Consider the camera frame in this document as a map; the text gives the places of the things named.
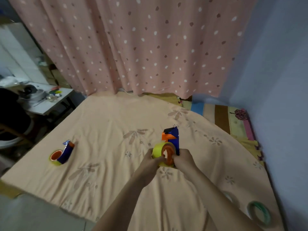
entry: tape roll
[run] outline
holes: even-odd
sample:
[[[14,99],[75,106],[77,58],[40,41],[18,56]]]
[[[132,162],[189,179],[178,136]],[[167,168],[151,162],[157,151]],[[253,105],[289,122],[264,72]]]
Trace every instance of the tape roll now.
[[[267,207],[258,201],[252,201],[247,206],[250,218],[261,227],[268,227],[271,223],[270,212]]]
[[[164,151],[167,151],[167,162],[161,162],[159,166],[161,167],[174,167],[174,161],[172,159],[172,155],[175,154],[175,146],[171,142],[161,142],[154,146],[152,157],[158,158],[164,155]]]
[[[49,157],[49,160],[51,161],[51,163],[57,166],[61,165],[62,163],[59,162],[58,159],[60,158],[62,153],[63,153],[62,150],[56,150],[55,152],[53,152]]]

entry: blue wall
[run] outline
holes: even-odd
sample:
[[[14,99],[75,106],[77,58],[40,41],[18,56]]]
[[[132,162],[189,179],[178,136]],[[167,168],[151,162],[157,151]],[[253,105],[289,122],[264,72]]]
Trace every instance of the blue wall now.
[[[248,110],[289,230],[308,230],[308,0],[259,0],[218,99]]]

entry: floor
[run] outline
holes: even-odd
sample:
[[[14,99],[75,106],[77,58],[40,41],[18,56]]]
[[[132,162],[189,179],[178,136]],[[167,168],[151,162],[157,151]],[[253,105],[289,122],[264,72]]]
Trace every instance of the floor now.
[[[95,225],[39,198],[0,195],[0,227],[6,231],[90,231]]]

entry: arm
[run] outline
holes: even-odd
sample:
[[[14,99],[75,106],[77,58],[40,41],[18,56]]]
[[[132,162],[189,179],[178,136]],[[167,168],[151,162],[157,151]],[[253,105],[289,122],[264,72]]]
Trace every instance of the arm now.
[[[191,181],[219,231],[262,231],[249,217],[231,201],[198,169],[189,150],[180,149],[173,155],[177,168]]]
[[[163,156],[152,159],[152,150],[152,148],[148,150],[132,178],[126,183],[92,231],[126,231],[128,229],[142,189],[155,177],[158,164],[166,161]]]

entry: mattress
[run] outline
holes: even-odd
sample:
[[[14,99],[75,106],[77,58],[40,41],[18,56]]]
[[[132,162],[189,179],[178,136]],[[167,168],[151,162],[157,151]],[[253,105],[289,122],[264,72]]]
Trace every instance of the mattress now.
[[[247,213],[249,202],[265,204],[275,217],[269,230],[283,230],[264,167],[231,135],[203,116],[150,96],[95,93],[1,179],[79,217],[97,221],[116,198],[165,128],[179,129],[180,148]],[[50,154],[71,140],[68,162]],[[215,230],[195,187],[173,168],[161,167],[143,189],[129,230]]]

